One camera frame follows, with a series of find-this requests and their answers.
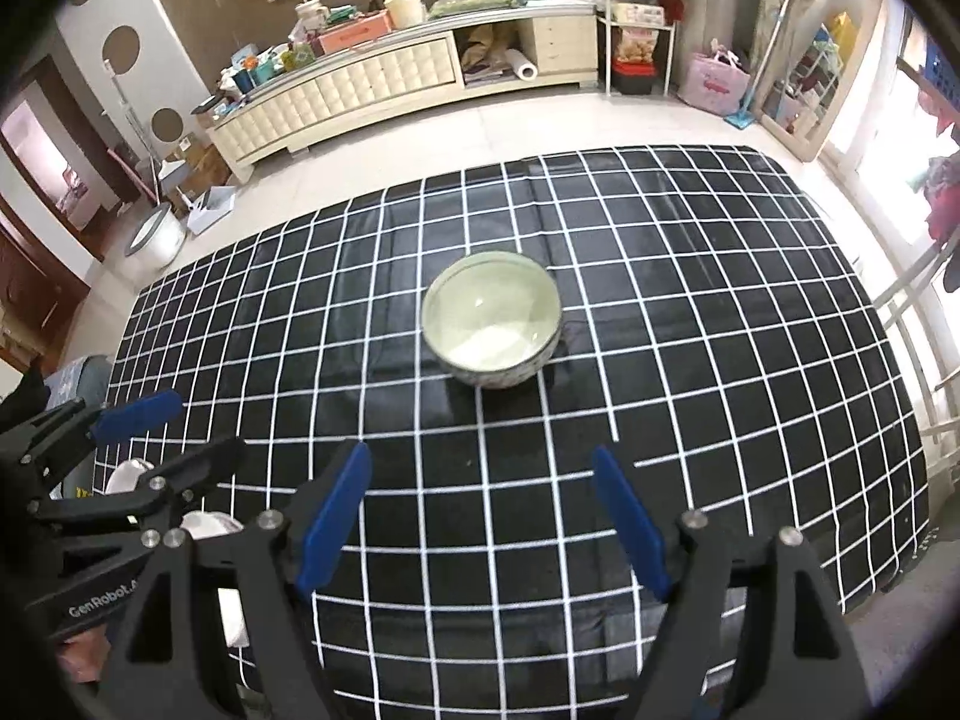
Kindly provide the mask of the black white grid tablecloth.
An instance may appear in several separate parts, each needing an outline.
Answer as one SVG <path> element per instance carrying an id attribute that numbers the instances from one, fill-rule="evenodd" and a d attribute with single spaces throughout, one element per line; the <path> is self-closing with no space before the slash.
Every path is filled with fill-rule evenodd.
<path id="1" fill-rule="evenodd" d="M 535 260 L 555 355 L 483 392 L 428 349 L 420 309 L 460 257 Z M 892 345 L 827 218 L 748 146 L 614 146 L 381 188 L 257 232 L 147 286 L 114 403 L 182 415 L 103 450 L 163 463 L 221 434 L 249 454 L 205 498 L 285 504 L 344 440 L 373 484 L 309 637 L 356 718 L 601 718 L 651 650 L 641 589 L 590 483 L 605 445 L 661 522 L 794 525 L 843 610 L 889 585 L 929 522 Z"/>

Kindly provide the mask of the white mop bucket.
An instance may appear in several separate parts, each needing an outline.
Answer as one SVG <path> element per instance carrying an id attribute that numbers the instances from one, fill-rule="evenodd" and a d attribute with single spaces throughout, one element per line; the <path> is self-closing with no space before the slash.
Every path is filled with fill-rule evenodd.
<path id="1" fill-rule="evenodd" d="M 146 270 L 163 270 L 176 260 L 185 238 L 187 229 L 176 216 L 174 206 L 161 202 L 133 232 L 124 255 Z"/>

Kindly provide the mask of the cream tufted tv cabinet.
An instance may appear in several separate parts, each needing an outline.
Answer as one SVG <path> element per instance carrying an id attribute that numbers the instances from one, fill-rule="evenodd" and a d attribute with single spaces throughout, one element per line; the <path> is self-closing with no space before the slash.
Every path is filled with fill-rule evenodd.
<path id="1" fill-rule="evenodd" d="M 462 70 L 467 37 L 485 28 L 493 36 L 503 34 L 537 65 L 534 82 L 517 80 L 507 65 L 485 78 Z M 400 115 L 528 89 L 590 89 L 597 80 L 594 8 L 550 0 L 537 7 L 446 16 L 339 50 L 246 94 L 206 135 L 245 182 L 270 154 L 298 153 Z"/>

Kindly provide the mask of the small patterned bowl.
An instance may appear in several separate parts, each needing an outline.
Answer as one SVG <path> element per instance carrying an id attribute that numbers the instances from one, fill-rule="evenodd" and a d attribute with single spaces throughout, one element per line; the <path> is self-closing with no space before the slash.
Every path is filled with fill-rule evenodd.
<path id="1" fill-rule="evenodd" d="M 563 304 L 555 280 L 526 255 L 489 250 L 441 271 L 420 309 L 423 340 L 470 387 L 505 390 L 532 379 L 555 353 Z"/>

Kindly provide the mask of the grey floral sofa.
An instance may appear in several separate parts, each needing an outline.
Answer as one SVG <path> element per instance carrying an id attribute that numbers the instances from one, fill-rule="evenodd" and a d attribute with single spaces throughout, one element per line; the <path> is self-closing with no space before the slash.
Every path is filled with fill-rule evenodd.
<path id="1" fill-rule="evenodd" d="M 107 395 L 112 362 L 106 355 L 76 358 L 44 379 L 49 389 L 47 408 L 82 400 L 86 406 L 101 406 Z"/>

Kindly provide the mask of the white paper roll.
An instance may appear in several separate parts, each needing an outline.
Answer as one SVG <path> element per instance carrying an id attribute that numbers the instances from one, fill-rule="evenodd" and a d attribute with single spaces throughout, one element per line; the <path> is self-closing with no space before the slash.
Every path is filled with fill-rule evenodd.
<path id="1" fill-rule="evenodd" d="M 521 82 L 534 82 L 535 78 L 539 76 L 537 65 L 535 65 L 532 60 L 529 60 L 520 50 L 506 49 L 505 52 L 503 52 L 503 60 L 505 60 L 505 64 L 511 68 L 517 80 L 521 80 Z"/>

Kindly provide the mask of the pink gift bag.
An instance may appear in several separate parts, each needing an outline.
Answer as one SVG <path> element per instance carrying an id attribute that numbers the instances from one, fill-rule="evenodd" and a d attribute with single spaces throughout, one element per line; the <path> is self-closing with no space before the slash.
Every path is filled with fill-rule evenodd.
<path id="1" fill-rule="evenodd" d="M 690 57 L 677 96 L 682 103 L 726 117 L 739 110 L 748 83 L 750 75 L 739 56 L 713 39 L 706 52 Z"/>

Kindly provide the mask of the blue plastic basket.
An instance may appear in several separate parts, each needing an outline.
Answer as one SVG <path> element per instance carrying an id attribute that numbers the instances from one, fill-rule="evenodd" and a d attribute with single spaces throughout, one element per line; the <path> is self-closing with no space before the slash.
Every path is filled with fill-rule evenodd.
<path id="1" fill-rule="evenodd" d="M 896 57 L 896 68 L 927 94 L 952 119 L 958 117 L 958 76 L 931 39 L 926 39 L 924 62 L 913 67 L 901 55 Z"/>

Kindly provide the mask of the white dustpan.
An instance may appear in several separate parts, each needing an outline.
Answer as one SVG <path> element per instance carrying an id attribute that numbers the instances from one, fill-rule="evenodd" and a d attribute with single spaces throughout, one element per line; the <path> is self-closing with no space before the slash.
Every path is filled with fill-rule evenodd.
<path id="1" fill-rule="evenodd" d="M 226 216 L 231 215 L 236 206 L 236 193 L 238 189 L 234 185 L 213 185 L 198 199 L 189 216 L 185 226 L 189 229 L 192 236 L 201 236 L 208 231 L 213 224 L 224 220 Z"/>

